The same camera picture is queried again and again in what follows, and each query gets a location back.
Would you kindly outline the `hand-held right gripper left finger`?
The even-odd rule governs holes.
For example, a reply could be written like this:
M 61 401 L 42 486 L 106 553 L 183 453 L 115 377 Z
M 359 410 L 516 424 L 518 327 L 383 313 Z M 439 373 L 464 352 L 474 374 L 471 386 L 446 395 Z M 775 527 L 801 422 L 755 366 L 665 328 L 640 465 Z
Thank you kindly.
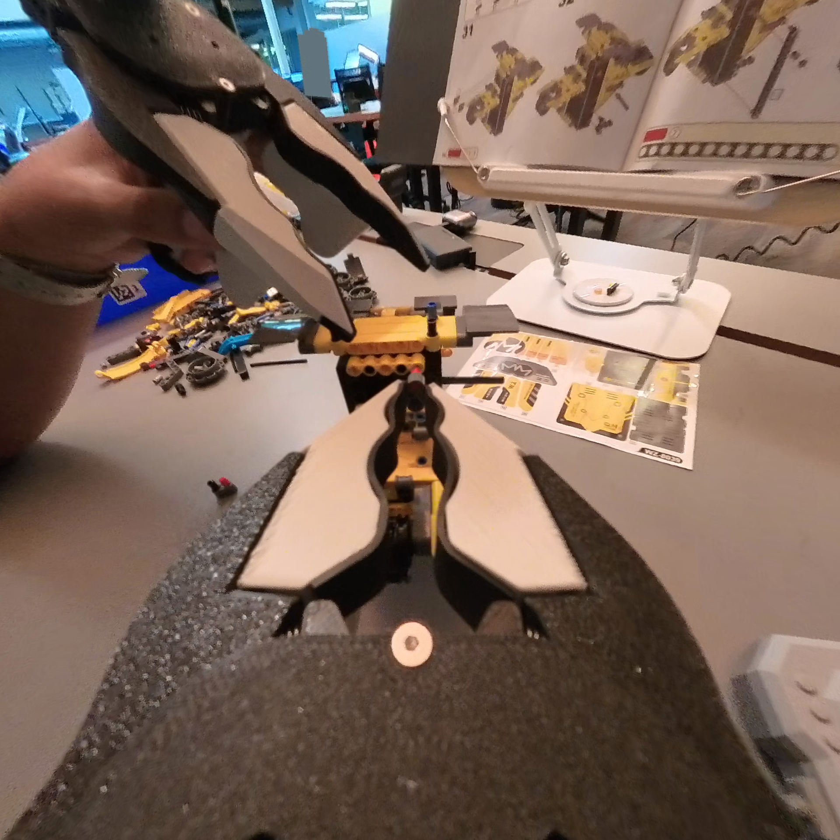
M 388 502 L 375 455 L 392 431 L 388 385 L 307 449 L 236 580 L 239 590 L 299 595 L 373 552 Z

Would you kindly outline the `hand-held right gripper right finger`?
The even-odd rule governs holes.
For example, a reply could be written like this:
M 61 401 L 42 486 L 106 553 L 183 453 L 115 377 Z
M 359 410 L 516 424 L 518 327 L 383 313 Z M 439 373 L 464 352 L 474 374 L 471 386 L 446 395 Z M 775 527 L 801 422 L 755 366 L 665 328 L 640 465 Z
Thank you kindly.
M 511 595 L 584 592 L 586 581 L 520 447 L 440 386 L 427 388 L 438 535 L 449 555 Z

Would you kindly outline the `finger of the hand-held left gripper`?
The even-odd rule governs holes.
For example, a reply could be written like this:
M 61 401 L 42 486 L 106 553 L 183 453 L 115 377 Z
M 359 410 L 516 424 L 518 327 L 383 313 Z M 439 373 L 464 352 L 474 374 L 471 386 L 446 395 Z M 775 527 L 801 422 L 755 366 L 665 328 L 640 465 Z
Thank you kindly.
M 183 115 L 159 114 L 154 120 L 218 205 L 212 224 L 218 277 L 232 302 L 249 305 L 276 288 L 328 327 L 334 340 L 351 340 L 354 322 L 331 273 L 263 193 L 234 139 Z
M 281 104 L 261 152 L 259 171 L 295 204 L 305 245 L 334 257 L 366 230 L 421 271 L 429 263 L 402 212 L 352 150 L 300 104 Z

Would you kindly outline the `yellow toy brick robot model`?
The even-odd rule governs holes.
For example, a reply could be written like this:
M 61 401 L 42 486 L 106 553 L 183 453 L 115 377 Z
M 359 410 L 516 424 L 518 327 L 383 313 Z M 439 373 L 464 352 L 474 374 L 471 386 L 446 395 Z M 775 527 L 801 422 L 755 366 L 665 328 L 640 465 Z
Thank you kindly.
M 299 329 L 279 331 L 296 341 L 300 354 L 331 354 L 350 412 L 394 382 L 419 374 L 427 384 L 473 384 L 473 377 L 445 377 L 442 363 L 456 348 L 470 348 L 494 333 L 515 333 L 518 321 L 506 305 L 464 306 L 457 298 L 416 297 L 409 307 L 372 308 L 354 320 L 352 341 L 334 339 L 311 318 Z M 435 444 L 427 409 L 410 402 L 396 439 L 395 464 L 381 480 L 388 500 L 389 533 L 395 541 L 413 541 L 413 551 L 433 555 L 437 547 L 438 508 L 444 482 L 433 470 Z

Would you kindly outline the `person's left hand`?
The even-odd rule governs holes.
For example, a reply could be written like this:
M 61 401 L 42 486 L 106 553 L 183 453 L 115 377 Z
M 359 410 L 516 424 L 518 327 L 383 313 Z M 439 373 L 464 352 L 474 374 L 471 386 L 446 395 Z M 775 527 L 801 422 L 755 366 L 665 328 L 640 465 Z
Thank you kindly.
M 216 266 L 217 243 L 183 200 L 116 154 L 90 120 L 2 176 L 4 256 L 93 274 L 141 259 L 149 245 L 196 274 Z

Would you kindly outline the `dark grey board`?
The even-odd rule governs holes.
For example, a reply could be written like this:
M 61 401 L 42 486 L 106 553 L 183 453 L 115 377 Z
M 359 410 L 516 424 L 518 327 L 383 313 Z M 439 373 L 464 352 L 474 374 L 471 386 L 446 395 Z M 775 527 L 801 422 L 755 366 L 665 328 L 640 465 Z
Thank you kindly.
M 459 1 L 394 1 L 377 155 L 386 165 L 434 162 Z

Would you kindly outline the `blue storage bin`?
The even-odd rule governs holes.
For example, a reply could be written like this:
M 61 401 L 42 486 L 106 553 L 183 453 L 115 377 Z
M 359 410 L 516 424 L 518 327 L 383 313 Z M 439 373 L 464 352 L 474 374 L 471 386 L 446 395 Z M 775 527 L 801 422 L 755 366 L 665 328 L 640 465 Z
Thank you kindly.
M 121 307 L 110 298 L 109 294 L 106 295 L 102 300 L 98 316 L 98 328 L 125 319 L 138 312 L 150 311 L 183 291 L 195 291 L 198 288 L 195 284 L 184 282 L 175 274 L 161 268 L 151 255 L 121 266 L 137 266 L 148 270 L 148 275 L 143 282 L 147 297 Z

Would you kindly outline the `yellow grey sticker sheet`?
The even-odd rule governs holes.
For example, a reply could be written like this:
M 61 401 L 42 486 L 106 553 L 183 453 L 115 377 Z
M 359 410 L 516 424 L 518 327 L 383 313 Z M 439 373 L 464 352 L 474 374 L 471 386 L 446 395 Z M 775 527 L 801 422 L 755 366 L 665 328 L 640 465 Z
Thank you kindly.
M 485 413 L 693 469 L 700 366 L 532 332 L 481 339 L 448 392 Z

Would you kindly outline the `white printed marker tag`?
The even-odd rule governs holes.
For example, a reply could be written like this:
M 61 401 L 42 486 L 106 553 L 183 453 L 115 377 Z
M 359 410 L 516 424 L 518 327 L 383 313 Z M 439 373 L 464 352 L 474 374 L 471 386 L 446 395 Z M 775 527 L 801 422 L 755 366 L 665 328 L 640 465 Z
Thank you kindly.
M 128 306 L 147 297 L 144 279 L 148 270 L 137 266 L 115 266 L 108 294 L 121 307 Z

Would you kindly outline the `black power bank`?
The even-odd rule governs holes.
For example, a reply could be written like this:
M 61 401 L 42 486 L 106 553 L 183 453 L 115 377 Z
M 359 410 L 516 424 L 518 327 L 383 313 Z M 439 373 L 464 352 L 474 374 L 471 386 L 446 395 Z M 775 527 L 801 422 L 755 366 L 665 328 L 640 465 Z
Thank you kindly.
M 410 222 L 408 227 L 423 247 L 428 261 L 438 271 L 463 266 L 476 268 L 476 252 L 459 236 L 449 232 L 442 225 L 425 225 Z

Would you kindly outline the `pile of toy brick parts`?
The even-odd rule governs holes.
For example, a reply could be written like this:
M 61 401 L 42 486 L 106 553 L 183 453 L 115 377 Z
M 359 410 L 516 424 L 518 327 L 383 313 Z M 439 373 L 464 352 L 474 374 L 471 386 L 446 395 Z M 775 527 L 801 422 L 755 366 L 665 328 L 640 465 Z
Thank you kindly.
M 248 308 L 235 306 L 221 288 L 183 290 L 153 312 L 127 348 L 106 357 L 95 376 L 112 383 L 157 371 L 158 387 L 184 396 L 184 382 L 198 387 L 222 378 L 232 355 L 296 341 L 306 320 L 278 290 Z

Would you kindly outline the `white wristband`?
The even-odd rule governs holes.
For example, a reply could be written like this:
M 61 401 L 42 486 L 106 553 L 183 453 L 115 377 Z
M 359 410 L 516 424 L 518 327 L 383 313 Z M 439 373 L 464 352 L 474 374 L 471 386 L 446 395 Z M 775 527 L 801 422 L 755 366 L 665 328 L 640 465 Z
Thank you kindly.
M 99 301 L 123 273 L 118 266 L 89 274 L 1 255 L 2 291 L 53 306 L 75 307 Z

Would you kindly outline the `white book stand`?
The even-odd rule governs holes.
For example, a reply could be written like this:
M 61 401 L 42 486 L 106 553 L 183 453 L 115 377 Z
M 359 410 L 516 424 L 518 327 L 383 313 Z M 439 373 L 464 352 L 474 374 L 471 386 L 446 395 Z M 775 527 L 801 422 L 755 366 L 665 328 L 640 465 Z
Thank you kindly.
M 570 333 L 663 359 L 692 361 L 708 352 L 731 293 L 698 280 L 700 250 L 710 219 L 753 223 L 826 221 L 838 210 L 838 167 L 806 178 L 774 178 L 767 163 L 728 170 L 622 173 L 571 166 L 477 165 L 460 142 L 446 98 L 437 110 L 455 142 L 455 159 L 468 163 L 476 186 L 490 196 L 522 200 L 546 256 L 499 288 L 488 305 L 509 306 L 522 323 Z M 686 266 L 678 275 L 606 266 L 572 257 L 553 230 L 547 205 L 696 219 Z M 592 285 L 618 281 L 612 297 Z

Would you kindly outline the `instruction booklet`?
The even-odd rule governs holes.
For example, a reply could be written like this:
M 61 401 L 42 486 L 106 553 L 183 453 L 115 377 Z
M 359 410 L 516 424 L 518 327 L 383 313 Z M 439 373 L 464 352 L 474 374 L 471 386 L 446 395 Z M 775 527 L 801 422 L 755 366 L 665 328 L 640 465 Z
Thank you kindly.
M 461 2 L 434 162 L 838 177 L 838 1 Z

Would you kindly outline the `grey toy battery box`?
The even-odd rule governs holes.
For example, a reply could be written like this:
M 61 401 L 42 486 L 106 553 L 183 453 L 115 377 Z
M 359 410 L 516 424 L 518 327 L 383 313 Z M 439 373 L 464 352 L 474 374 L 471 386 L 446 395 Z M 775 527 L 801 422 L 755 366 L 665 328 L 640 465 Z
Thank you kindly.
M 839 838 L 839 643 L 774 634 L 731 682 L 741 723 L 805 838 Z

